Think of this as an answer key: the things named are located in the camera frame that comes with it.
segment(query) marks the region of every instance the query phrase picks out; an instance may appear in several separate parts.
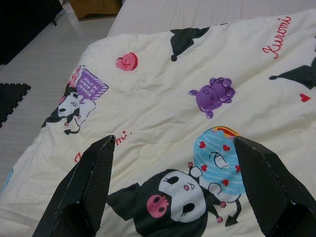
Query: black foam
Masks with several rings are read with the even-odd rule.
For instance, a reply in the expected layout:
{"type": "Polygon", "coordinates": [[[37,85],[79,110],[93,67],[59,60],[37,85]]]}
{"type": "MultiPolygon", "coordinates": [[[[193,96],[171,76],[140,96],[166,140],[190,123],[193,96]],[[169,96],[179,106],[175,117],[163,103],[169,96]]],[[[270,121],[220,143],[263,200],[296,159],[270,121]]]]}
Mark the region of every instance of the black foam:
{"type": "Polygon", "coordinates": [[[0,83],[0,127],[6,121],[7,116],[13,113],[13,109],[18,106],[18,102],[31,89],[26,84],[2,84],[0,83]]]}

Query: purple stuffed animal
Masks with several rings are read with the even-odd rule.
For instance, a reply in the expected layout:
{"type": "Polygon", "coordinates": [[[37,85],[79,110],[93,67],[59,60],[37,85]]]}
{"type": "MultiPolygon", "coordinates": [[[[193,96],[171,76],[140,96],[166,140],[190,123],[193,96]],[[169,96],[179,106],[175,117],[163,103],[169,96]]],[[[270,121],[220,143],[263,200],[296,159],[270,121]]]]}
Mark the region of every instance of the purple stuffed animal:
{"type": "Polygon", "coordinates": [[[235,90],[231,88],[232,80],[229,78],[211,78],[210,85],[203,86],[199,91],[190,90],[189,95],[196,97],[199,109],[206,113],[206,117],[213,117],[213,110],[222,103],[231,103],[235,90]]]}

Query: purple label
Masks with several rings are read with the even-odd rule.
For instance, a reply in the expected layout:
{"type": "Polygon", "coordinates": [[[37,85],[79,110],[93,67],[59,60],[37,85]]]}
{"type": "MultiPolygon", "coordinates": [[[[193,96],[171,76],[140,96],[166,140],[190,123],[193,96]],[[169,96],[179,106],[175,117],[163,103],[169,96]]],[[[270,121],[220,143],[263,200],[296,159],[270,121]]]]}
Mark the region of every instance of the purple label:
{"type": "Polygon", "coordinates": [[[83,99],[97,100],[109,87],[87,69],[82,71],[76,84],[77,92],[83,99]]]}

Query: pink heart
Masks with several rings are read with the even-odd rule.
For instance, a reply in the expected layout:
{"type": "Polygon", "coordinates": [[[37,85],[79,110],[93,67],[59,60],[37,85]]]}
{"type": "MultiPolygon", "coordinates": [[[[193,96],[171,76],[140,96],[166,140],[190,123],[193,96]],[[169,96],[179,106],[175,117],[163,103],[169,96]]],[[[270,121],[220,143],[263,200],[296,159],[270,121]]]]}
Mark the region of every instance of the pink heart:
{"type": "Polygon", "coordinates": [[[127,53],[117,59],[116,66],[117,68],[123,71],[133,71],[138,65],[137,56],[134,53],[127,53]]]}

